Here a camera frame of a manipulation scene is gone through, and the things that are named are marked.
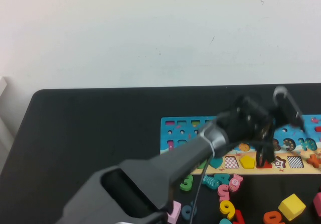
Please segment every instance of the red number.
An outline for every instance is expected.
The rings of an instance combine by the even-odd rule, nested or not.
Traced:
[[[235,215],[237,221],[234,221],[233,224],[245,224],[244,218],[240,210],[235,210]]]

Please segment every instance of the checkered square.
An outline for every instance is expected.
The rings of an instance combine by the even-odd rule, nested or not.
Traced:
[[[225,157],[225,169],[238,169],[239,164],[234,156]]]
[[[300,156],[288,156],[290,168],[303,168],[303,162]]]

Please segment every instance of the green number 3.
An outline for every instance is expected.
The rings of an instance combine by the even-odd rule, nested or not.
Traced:
[[[192,183],[193,183],[193,176],[192,175],[188,175],[184,180],[184,184],[182,183],[180,185],[181,190],[183,190],[183,191],[191,190],[192,189]]]

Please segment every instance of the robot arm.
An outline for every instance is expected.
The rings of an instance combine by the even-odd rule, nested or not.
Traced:
[[[247,141],[256,148],[259,165],[272,162],[275,129],[292,124],[304,130],[301,112],[287,90],[277,88],[273,98],[275,106],[264,108],[240,97],[186,144],[150,160],[125,160],[94,173],[67,203],[58,223],[167,223],[174,186],[204,160],[221,157]]]

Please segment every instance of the star shape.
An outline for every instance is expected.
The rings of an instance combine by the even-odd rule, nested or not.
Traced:
[[[276,156],[275,161],[273,161],[273,164],[276,168],[285,168],[285,161],[284,159],[281,159],[280,157]]]

